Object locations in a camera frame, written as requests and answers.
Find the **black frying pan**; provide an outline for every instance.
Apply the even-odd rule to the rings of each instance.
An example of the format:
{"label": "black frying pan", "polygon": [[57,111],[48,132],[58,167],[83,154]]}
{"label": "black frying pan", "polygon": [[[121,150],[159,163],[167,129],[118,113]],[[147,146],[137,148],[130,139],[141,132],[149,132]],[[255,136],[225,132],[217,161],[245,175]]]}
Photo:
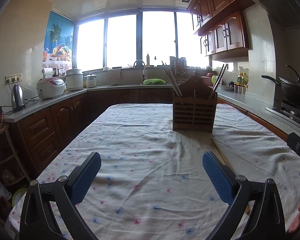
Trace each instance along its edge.
{"label": "black frying pan", "polygon": [[300,106],[300,87],[294,84],[288,84],[275,80],[273,77],[262,75],[262,78],[266,78],[274,82],[277,86],[282,88],[282,92],[287,100],[296,105]]}

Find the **outlet panel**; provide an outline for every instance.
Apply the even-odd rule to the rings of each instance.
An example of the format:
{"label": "outlet panel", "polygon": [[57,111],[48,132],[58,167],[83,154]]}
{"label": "outlet panel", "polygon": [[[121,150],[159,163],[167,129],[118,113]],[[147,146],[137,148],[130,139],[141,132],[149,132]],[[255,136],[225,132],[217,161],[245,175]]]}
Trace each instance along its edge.
{"label": "outlet panel", "polygon": [[14,75],[11,75],[11,76],[5,76],[4,82],[5,82],[6,85],[8,85],[8,84],[13,83],[13,79],[14,79],[15,82],[18,82],[18,79],[20,81],[22,81],[22,73],[14,74]]}

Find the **window pane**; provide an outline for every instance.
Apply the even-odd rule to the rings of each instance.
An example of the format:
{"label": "window pane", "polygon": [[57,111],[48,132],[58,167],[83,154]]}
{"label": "window pane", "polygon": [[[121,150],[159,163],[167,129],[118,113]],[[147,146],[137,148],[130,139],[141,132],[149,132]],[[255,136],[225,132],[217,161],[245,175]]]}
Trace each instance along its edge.
{"label": "window pane", "polygon": [[161,61],[169,65],[170,56],[176,56],[173,12],[143,12],[142,18],[143,61],[149,54],[150,65],[162,65]]}
{"label": "window pane", "polygon": [[125,15],[108,20],[106,65],[124,67],[137,59],[137,16]]}
{"label": "window pane", "polygon": [[79,26],[77,67],[82,71],[103,68],[103,29],[105,20]]}
{"label": "window pane", "polygon": [[193,35],[190,13],[177,12],[177,29],[179,58],[185,57],[188,67],[205,67],[209,65],[209,57],[204,57],[200,51],[200,37]]}

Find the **electric kettle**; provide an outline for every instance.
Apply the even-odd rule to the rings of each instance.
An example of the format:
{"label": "electric kettle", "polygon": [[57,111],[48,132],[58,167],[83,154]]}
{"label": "electric kettle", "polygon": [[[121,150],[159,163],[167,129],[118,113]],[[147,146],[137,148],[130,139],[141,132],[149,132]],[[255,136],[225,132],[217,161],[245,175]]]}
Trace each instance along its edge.
{"label": "electric kettle", "polygon": [[26,104],[23,100],[22,88],[19,85],[14,85],[11,90],[11,102],[13,112],[18,112],[26,108]]}

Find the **metal bolt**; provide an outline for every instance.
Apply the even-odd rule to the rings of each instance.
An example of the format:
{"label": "metal bolt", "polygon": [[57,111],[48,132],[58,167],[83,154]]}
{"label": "metal bolt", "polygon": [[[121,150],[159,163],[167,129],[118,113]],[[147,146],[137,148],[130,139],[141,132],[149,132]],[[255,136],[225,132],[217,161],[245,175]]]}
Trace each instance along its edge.
{"label": "metal bolt", "polygon": [[268,183],[271,184],[271,185],[274,185],[274,184],[275,184],[275,182],[274,182],[273,179],[268,179]]}
{"label": "metal bolt", "polygon": [[34,185],[36,185],[37,184],[37,181],[36,180],[32,180],[31,182],[30,182],[30,185],[31,186],[34,186]]}
{"label": "metal bolt", "polygon": [[60,176],[60,177],[58,178],[58,181],[59,181],[59,182],[64,182],[66,179],[67,179],[67,176],[62,175],[62,176]]}
{"label": "metal bolt", "polygon": [[238,178],[239,181],[245,181],[246,180],[246,177],[243,176],[243,175],[238,175],[237,178]]}

